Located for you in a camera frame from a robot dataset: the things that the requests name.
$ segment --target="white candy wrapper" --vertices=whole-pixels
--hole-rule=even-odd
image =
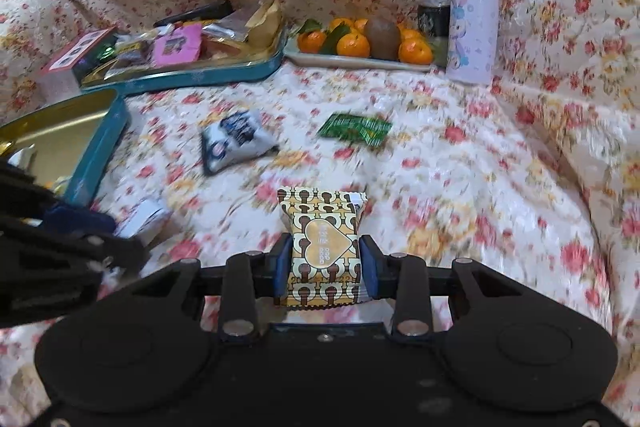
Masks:
[[[212,175],[226,166],[262,156],[278,144],[260,123],[257,111],[239,111],[202,131],[202,163]]]
[[[159,201],[142,200],[118,225],[116,235],[125,238],[135,235],[143,245],[147,246],[160,233],[171,214],[171,210]]]

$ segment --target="tin tray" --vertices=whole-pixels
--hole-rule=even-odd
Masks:
[[[0,157],[34,145],[29,174],[39,185],[71,176],[63,200],[91,202],[129,112],[115,89],[81,94],[0,127]]]
[[[258,82],[270,76],[280,67],[286,42],[287,32],[281,28],[274,43],[270,48],[261,52],[260,55],[263,56],[256,60],[228,66],[211,66],[207,65],[206,61],[198,61],[185,65],[186,69],[183,70],[161,71],[137,78],[103,80],[100,76],[104,75],[110,67],[110,64],[105,64],[84,78],[81,90],[90,92],[103,87],[113,87],[121,95],[129,96],[149,91],[177,89],[178,87],[219,86],[230,82]]]

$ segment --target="mandarin orange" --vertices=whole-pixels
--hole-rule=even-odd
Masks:
[[[400,38],[405,41],[407,39],[423,39],[422,33],[418,30],[411,30],[409,28],[403,28],[400,30]]]
[[[433,52],[422,37],[407,39],[400,44],[398,59],[407,64],[426,66],[433,62]]]
[[[367,25],[369,19],[358,19],[353,23],[354,28],[356,28],[360,33],[364,33],[364,26]]]
[[[338,26],[340,26],[340,24],[346,24],[347,26],[353,28],[353,20],[351,19],[346,19],[344,17],[339,17],[337,19],[332,20],[328,27],[327,30],[329,33],[331,33],[332,31],[334,31]]]
[[[320,30],[298,35],[298,49],[303,53],[318,53],[326,40],[326,33]]]
[[[361,33],[349,33],[338,41],[336,52],[342,57],[367,58],[371,54],[371,46]]]

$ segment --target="blue gripper pad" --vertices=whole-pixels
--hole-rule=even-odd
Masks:
[[[284,248],[278,256],[276,262],[276,273],[273,278],[273,296],[287,296],[287,281],[289,280],[289,271],[291,270],[291,251],[293,250],[293,237],[289,236]]]
[[[376,272],[376,260],[373,259],[369,248],[365,242],[360,238],[358,240],[358,247],[360,250],[360,267],[362,270],[362,279],[364,285],[367,288],[367,294],[372,299],[378,298],[378,274]]]
[[[40,227],[49,232],[69,234],[72,232],[113,233],[116,220],[108,214],[94,212],[88,208],[56,203],[45,210]]]

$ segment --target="pink package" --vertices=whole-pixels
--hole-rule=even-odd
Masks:
[[[154,65],[171,66],[193,62],[200,56],[202,24],[193,23],[176,28],[170,35],[154,41]]]

